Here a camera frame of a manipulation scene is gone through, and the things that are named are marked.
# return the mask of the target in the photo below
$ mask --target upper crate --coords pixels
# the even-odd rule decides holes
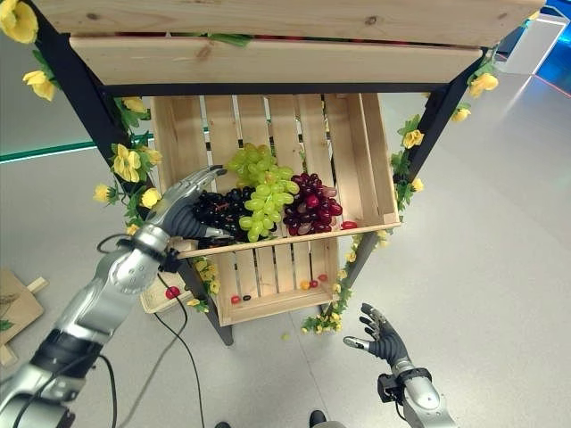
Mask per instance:
[[[203,250],[195,248],[195,241],[181,241],[175,244],[179,257],[353,235],[400,224],[378,95],[331,94],[323,100],[319,94],[206,95],[203,103],[199,96],[152,99],[155,144],[163,154],[159,167],[163,188],[205,165],[227,163],[240,141],[273,145],[277,163],[298,174],[303,171],[304,151],[308,172],[337,188],[343,220],[360,226],[340,230],[339,218],[332,232],[304,236],[288,236],[286,228],[279,227],[276,239]],[[236,180],[231,172],[218,177],[216,190],[227,192]]]

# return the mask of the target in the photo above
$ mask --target loose grape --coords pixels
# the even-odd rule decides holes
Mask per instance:
[[[241,217],[238,220],[238,224],[242,228],[242,230],[248,230],[252,228],[252,218],[251,217]]]
[[[296,194],[300,191],[300,187],[294,181],[285,182],[285,189],[289,193]]]
[[[255,234],[252,229],[250,229],[248,231],[248,241],[250,241],[251,243],[255,243],[256,241],[258,241],[258,237],[260,234]]]
[[[257,185],[256,186],[256,193],[261,196],[262,198],[267,197],[270,194],[271,190],[268,185]]]
[[[252,214],[252,220],[254,221],[262,221],[265,217],[264,211],[256,210]]]
[[[261,221],[253,221],[252,222],[252,228],[250,230],[252,231],[253,234],[259,235],[263,228],[264,228],[264,225],[262,224]]]
[[[250,201],[246,201],[244,206],[250,211],[261,210],[264,206],[264,201],[262,199],[251,199]]]
[[[269,218],[265,217],[261,223],[263,224],[265,229],[271,229],[274,226],[274,222],[271,221]]]

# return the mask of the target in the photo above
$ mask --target black metal frame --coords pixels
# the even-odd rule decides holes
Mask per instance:
[[[467,87],[468,77],[477,69],[481,60],[471,64],[447,85],[440,83],[260,83],[260,84],[149,84],[149,85],[103,85],[70,46],[70,35],[60,34],[38,8],[29,2],[38,20],[36,46],[54,72],[62,91],[70,101],[79,119],[93,139],[97,149],[111,166],[111,145],[122,143],[130,146],[127,131],[120,123],[120,113],[114,104],[114,96],[128,95],[240,95],[240,94],[324,94],[367,92],[431,92],[425,113],[418,129],[425,134],[423,143],[410,152],[410,176],[412,180],[436,140],[442,133],[454,109]],[[137,184],[126,183],[117,177],[126,191]],[[357,259],[348,278],[353,284],[377,243],[375,232],[363,236],[357,250]],[[189,262],[179,271],[186,286],[198,299],[207,299],[210,311],[207,317],[226,344],[233,343],[231,326],[219,324],[218,311],[208,296],[198,274]]]

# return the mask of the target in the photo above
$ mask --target green leaf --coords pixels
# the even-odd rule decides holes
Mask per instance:
[[[210,40],[217,40],[219,42],[228,43],[230,45],[244,47],[250,43],[252,40],[252,36],[247,34],[218,34],[218,33],[210,33],[208,35]]]

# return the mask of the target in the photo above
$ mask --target grape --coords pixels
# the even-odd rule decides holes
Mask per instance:
[[[248,230],[252,228],[252,218],[251,217],[241,217],[238,220],[238,224],[243,230]]]

